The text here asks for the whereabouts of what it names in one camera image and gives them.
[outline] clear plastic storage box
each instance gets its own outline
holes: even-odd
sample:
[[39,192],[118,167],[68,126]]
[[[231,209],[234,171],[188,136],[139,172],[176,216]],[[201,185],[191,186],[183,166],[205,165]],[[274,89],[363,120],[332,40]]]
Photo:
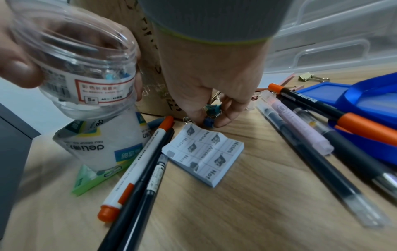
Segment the clear plastic storage box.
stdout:
[[397,60],[397,0],[295,0],[265,73],[308,72]]

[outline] pink highlighter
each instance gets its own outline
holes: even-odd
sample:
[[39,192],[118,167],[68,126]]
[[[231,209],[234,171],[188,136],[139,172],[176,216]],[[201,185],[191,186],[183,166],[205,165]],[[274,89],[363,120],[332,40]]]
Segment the pink highlighter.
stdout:
[[268,103],[288,124],[293,126],[321,155],[328,155],[334,151],[330,142],[319,134],[309,124],[299,118],[268,90],[261,92],[261,99]]

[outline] wooden desk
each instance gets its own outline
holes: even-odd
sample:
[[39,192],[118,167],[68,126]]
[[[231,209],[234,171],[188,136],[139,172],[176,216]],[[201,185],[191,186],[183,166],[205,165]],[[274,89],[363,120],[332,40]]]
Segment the wooden desk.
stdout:
[[[352,84],[395,66],[319,75]],[[182,126],[178,122],[176,132]],[[140,250],[396,250],[397,229],[362,228],[257,110],[218,131],[243,141],[243,153],[215,189],[169,163]],[[109,228],[96,214],[120,175],[76,198],[70,191],[81,163],[51,136],[33,141],[4,251],[96,250]],[[396,226],[394,205],[335,157],[329,160]]]

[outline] barcode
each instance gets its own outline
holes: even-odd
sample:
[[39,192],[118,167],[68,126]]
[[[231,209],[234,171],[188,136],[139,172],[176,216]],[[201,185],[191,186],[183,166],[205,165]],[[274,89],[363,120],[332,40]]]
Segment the barcode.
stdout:
[[45,84],[45,86],[48,88],[48,90],[57,93],[59,96],[63,98],[70,98],[70,92],[66,87],[56,86],[48,82]]

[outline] gold binder clip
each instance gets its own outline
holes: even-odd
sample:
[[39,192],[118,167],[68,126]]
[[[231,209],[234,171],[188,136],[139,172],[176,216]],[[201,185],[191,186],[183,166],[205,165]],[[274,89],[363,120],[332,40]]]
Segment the gold binder clip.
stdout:
[[306,81],[313,81],[313,82],[329,82],[330,78],[320,78],[318,76],[312,75],[310,72],[307,72],[305,74],[302,74],[298,77],[298,81],[300,82],[306,82]]

